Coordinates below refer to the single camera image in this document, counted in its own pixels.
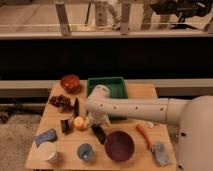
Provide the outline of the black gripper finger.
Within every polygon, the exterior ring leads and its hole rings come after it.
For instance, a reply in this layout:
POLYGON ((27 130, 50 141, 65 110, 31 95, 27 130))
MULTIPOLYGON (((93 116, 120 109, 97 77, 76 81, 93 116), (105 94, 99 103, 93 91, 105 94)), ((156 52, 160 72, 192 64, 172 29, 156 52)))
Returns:
POLYGON ((63 133, 67 133, 70 130, 69 121, 68 120, 61 120, 61 130, 63 133))
POLYGON ((74 106, 73 106, 73 114, 72 119, 79 116, 79 101, 78 98, 75 98, 74 106))

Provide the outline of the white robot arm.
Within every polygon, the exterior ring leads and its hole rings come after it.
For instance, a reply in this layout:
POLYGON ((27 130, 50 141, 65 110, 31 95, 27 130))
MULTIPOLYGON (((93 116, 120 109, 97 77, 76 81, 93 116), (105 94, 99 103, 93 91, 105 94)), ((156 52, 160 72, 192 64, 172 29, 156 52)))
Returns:
POLYGON ((177 171, 213 171, 213 96, 191 100, 115 99, 97 85, 86 98, 91 123, 102 124, 108 114, 179 127, 177 171))

